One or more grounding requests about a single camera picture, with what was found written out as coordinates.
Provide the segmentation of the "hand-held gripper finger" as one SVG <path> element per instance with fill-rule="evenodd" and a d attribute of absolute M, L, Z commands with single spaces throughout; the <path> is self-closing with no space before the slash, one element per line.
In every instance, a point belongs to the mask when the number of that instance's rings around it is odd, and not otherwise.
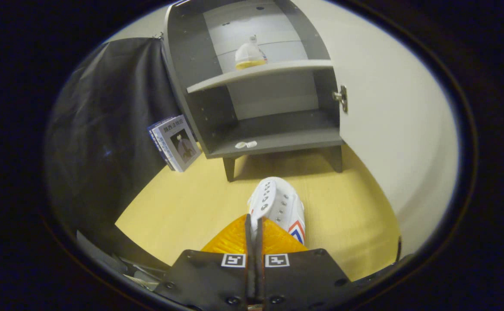
<path fill-rule="evenodd" d="M 177 309 L 191 311 L 246 311 L 254 291 L 248 214 L 232 221 L 202 250 L 181 252 L 155 288 Z"/>
<path fill-rule="evenodd" d="M 351 281 L 323 248 L 307 250 L 268 218 L 258 221 L 257 296 L 266 311 L 330 311 L 351 301 Z"/>

